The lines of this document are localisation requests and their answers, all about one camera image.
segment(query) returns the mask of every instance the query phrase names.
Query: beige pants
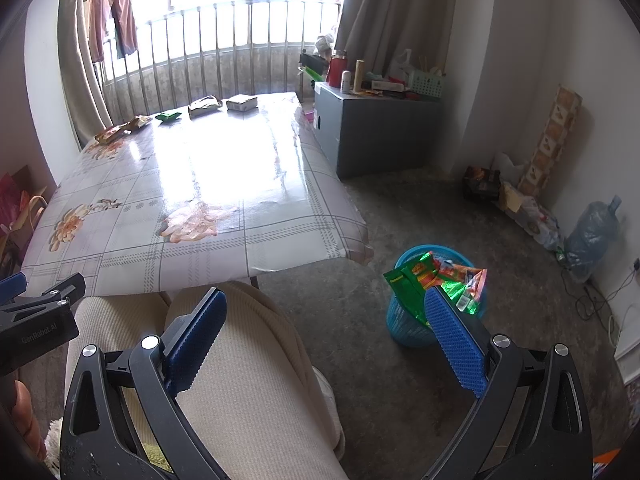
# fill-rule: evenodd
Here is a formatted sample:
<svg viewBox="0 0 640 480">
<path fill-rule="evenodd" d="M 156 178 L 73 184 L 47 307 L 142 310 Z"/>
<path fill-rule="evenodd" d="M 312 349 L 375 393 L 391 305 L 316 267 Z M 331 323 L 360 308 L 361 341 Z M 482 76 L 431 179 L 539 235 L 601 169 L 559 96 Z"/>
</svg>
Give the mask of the beige pants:
<svg viewBox="0 0 640 480">
<path fill-rule="evenodd" d="M 256 288 L 223 283 L 227 316 L 180 408 L 232 480 L 346 479 L 344 435 L 330 386 L 311 366 L 292 323 Z M 127 349 L 188 314 L 208 287 L 181 291 L 170 307 L 158 294 L 84 298 L 69 343 L 65 396 L 85 345 Z M 140 402 L 125 391 L 142 442 L 153 443 Z"/>
</svg>

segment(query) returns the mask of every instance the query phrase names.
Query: plaid tablecloth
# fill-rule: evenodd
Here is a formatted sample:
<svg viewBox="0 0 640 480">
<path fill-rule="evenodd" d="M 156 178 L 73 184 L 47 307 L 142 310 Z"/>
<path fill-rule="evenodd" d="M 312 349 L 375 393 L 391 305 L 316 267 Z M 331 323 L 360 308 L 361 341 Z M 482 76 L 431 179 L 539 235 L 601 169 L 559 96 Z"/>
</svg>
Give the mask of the plaid tablecloth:
<svg viewBox="0 0 640 480">
<path fill-rule="evenodd" d="M 372 257 L 295 94 L 244 114 L 181 111 L 82 150 L 28 247 L 27 295 L 75 272 L 87 295 L 134 294 Z"/>
</svg>

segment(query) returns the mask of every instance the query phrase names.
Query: basket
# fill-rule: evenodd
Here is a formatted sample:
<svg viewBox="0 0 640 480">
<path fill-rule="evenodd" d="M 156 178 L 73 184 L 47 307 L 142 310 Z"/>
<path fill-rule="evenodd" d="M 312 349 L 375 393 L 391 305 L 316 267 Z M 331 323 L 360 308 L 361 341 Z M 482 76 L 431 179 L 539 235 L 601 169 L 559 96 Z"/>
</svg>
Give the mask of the basket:
<svg viewBox="0 0 640 480">
<path fill-rule="evenodd" d="M 451 260 L 455 264 L 467 267 L 474 266 L 474 264 L 467 260 L 462 254 L 454 251 L 453 249 L 440 245 L 418 245 L 412 247 L 398 258 L 396 268 L 411 258 L 415 258 L 416 256 L 427 253 L 428 251 L 431 251 L 433 254 L 436 254 L 436 256 L 440 256 L 446 260 Z M 486 286 L 482 291 L 482 296 L 480 296 L 480 305 L 476 312 L 476 316 L 484 316 L 485 310 Z M 409 314 L 404 307 L 402 307 L 395 294 L 391 296 L 389 307 L 386 310 L 386 327 L 394 341 L 403 346 L 408 346 L 409 348 L 423 348 L 438 341 L 429 327 L 424 326 L 420 321 L 415 319 L 414 316 Z"/>
<path fill-rule="evenodd" d="M 442 97 L 444 77 L 415 69 L 409 74 L 408 90 L 429 97 Z"/>
</svg>

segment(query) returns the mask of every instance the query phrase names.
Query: metal bolt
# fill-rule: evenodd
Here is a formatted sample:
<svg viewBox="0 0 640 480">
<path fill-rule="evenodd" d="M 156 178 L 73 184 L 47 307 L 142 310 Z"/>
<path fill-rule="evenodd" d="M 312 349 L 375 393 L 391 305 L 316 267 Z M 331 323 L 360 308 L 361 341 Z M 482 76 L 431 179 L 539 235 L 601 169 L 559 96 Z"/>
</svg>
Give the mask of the metal bolt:
<svg viewBox="0 0 640 480">
<path fill-rule="evenodd" d="M 563 345 L 562 343 L 558 343 L 556 346 L 554 346 L 554 350 L 558 355 L 563 355 L 563 356 L 569 355 L 569 349 L 567 348 L 566 345 Z"/>
<path fill-rule="evenodd" d="M 498 334 L 498 335 L 494 335 L 494 345 L 496 345 L 499 348 L 507 348 L 507 346 L 509 346 L 511 344 L 511 341 L 509 341 L 509 338 L 505 335 L 502 334 Z"/>
<path fill-rule="evenodd" d="M 91 357 L 96 353 L 97 350 L 98 349 L 95 347 L 95 345 L 87 345 L 82 349 L 82 355 L 84 357 Z"/>
<path fill-rule="evenodd" d="M 159 342 L 160 340 L 155 335 L 148 335 L 142 340 L 141 345 L 145 350 L 151 350 L 158 346 Z"/>
</svg>

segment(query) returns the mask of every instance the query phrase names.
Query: gray curtain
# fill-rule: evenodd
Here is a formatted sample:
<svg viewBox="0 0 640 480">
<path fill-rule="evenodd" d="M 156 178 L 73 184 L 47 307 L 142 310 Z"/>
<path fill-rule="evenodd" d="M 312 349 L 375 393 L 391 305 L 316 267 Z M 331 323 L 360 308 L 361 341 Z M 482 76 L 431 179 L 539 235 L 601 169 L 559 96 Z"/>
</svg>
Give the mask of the gray curtain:
<svg viewBox="0 0 640 480">
<path fill-rule="evenodd" d="M 367 70 L 385 74 L 394 56 L 412 50 L 428 68 L 444 67 L 456 0 L 344 0 L 335 42 L 346 50 L 349 67 L 364 59 Z"/>
<path fill-rule="evenodd" d="M 60 0 L 58 56 L 66 105 L 84 146 L 112 123 L 91 64 L 82 0 Z"/>
</svg>

